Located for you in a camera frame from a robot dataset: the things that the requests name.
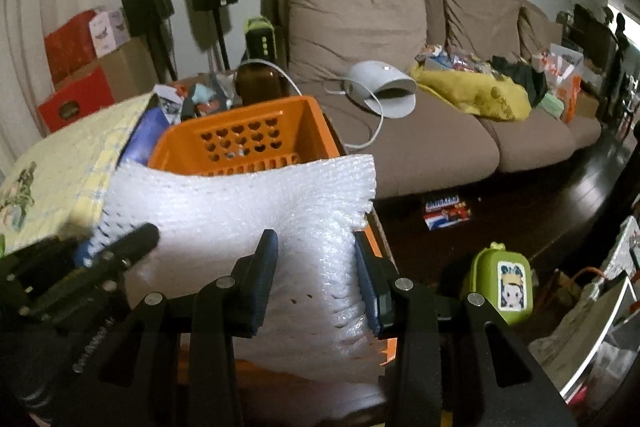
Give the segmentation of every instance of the bubble wrap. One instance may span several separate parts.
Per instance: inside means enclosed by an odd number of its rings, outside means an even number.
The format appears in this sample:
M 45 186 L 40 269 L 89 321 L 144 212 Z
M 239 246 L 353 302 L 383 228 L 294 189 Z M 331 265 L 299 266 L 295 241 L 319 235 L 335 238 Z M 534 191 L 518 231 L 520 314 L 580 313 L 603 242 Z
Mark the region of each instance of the bubble wrap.
M 150 291 L 188 295 L 278 234 L 278 265 L 264 325 L 235 339 L 236 358 L 319 381 L 373 381 L 385 343 L 371 334 L 354 258 L 355 230 L 375 195 L 370 155 L 235 176 L 178 176 L 127 163 L 115 173 L 94 254 L 144 223 L 158 247 L 126 274 L 135 306 Z

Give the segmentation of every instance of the green lunch box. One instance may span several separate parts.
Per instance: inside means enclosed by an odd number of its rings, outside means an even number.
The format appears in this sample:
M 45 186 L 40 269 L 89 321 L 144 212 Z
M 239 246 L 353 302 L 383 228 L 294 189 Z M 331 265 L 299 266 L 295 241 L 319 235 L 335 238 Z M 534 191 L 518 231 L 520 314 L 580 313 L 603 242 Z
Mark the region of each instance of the green lunch box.
M 463 283 L 463 298 L 474 292 L 491 302 L 507 324 L 526 320 L 533 310 L 529 261 L 492 243 L 474 257 Z

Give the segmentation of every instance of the metal screw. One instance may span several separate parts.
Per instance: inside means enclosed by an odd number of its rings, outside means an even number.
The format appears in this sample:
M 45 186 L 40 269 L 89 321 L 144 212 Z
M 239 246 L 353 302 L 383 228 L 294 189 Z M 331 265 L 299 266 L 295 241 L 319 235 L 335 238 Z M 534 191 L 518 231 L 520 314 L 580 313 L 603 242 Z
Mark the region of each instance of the metal screw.
M 222 289 L 231 288 L 234 284 L 236 284 L 236 280 L 230 275 L 223 275 L 216 280 L 216 286 Z
M 466 296 L 466 300 L 469 301 L 469 304 L 473 304 L 473 306 L 482 306 L 484 304 L 484 297 L 479 293 L 469 293 L 469 295 Z
M 148 306 L 155 306 L 162 302 L 162 294 L 158 292 L 149 293 L 145 297 L 145 304 Z
M 118 289 L 118 284 L 115 281 L 108 280 L 102 283 L 102 289 L 106 292 L 113 293 Z
M 414 287 L 414 282 L 411 279 L 407 279 L 406 277 L 396 279 L 396 282 L 394 284 L 396 285 L 396 288 L 403 291 L 409 291 Z

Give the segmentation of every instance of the red box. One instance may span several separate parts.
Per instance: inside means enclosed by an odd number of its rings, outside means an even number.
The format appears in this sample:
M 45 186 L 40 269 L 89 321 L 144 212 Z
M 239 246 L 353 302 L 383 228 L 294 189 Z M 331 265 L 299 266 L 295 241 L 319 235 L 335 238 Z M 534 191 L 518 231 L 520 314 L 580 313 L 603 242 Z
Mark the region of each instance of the red box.
M 89 21 L 95 15 L 93 10 L 82 12 L 44 37 L 44 49 L 54 85 L 95 60 L 94 42 L 89 30 Z
M 96 68 L 84 78 L 52 94 L 38 106 L 38 111 L 49 130 L 55 132 L 113 103 L 107 77 L 102 68 Z

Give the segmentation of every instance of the cartoon girl face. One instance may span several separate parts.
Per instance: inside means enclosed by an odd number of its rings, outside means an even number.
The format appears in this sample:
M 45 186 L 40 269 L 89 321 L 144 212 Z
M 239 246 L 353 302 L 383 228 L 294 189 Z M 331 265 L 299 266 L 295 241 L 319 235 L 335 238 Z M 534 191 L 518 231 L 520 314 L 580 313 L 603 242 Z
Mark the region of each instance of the cartoon girl face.
M 514 311 L 522 309 L 522 287 L 517 284 L 505 284 L 502 287 L 502 298 L 506 302 L 506 307 Z

